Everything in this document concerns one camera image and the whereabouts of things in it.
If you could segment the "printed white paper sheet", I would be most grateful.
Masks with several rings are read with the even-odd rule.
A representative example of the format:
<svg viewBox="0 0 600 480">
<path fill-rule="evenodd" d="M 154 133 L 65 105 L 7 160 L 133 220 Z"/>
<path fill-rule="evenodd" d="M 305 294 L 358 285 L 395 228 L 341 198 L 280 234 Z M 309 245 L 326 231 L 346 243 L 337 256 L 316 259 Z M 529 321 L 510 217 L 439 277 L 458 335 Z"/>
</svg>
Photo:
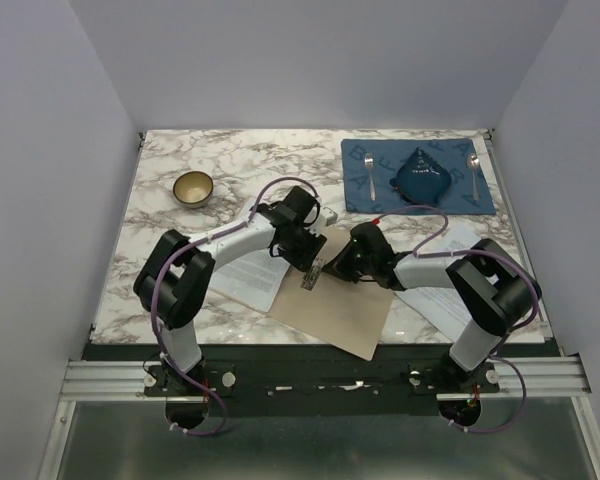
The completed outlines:
<svg viewBox="0 0 600 480">
<path fill-rule="evenodd" d="M 261 313 L 275 300 L 289 264 L 272 257 L 267 249 L 238 258 L 217 270 L 209 289 Z"/>
</svg>

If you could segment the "beige paper folder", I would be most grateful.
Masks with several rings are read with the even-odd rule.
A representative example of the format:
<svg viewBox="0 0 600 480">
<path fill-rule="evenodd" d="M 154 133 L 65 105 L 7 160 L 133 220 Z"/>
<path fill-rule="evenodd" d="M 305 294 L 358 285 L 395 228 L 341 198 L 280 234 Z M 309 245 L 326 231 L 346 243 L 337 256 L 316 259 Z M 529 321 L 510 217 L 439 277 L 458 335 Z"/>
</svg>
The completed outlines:
<svg viewBox="0 0 600 480">
<path fill-rule="evenodd" d="M 374 283 L 341 281 L 326 273 L 311 290 L 288 271 L 268 315 L 363 360 L 373 358 L 394 293 Z"/>
</svg>

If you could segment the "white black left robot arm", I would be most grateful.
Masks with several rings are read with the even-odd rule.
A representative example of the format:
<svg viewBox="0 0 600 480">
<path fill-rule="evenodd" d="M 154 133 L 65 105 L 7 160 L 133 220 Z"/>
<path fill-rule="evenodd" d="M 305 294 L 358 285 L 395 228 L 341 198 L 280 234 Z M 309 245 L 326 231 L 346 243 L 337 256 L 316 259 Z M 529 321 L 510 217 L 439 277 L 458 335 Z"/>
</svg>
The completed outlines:
<svg viewBox="0 0 600 480">
<path fill-rule="evenodd" d="M 164 233 L 137 276 L 133 291 L 150 313 L 167 382 L 181 395 L 204 392 L 203 353 L 194 318 L 203 306 L 214 272 L 256 251 L 278 254 L 300 272 L 310 269 L 326 243 L 323 231 L 338 215 L 319 197 L 294 186 L 280 201 L 257 196 L 236 220 L 191 239 Z"/>
</svg>

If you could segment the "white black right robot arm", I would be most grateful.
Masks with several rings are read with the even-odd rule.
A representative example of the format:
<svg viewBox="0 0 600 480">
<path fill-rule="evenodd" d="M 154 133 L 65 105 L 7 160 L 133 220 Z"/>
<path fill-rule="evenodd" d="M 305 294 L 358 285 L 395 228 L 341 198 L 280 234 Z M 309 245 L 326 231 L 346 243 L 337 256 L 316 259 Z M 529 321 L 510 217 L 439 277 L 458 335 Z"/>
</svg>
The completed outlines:
<svg viewBox="0 0 600 480">
<path fill-rule="evenodd" d="M 374 222 L 354 227 L 323 272 L 349 283 L 368 277 L 396 292 L 455 290 L 470 321 L 434 369 L 437 380 L 454 392 L 474 383 L 489 355 L 527 314 L 538 313 L 542 297 L 536 280 L 492 239 L 455 252 L 396 252 Z"/>
</svg>

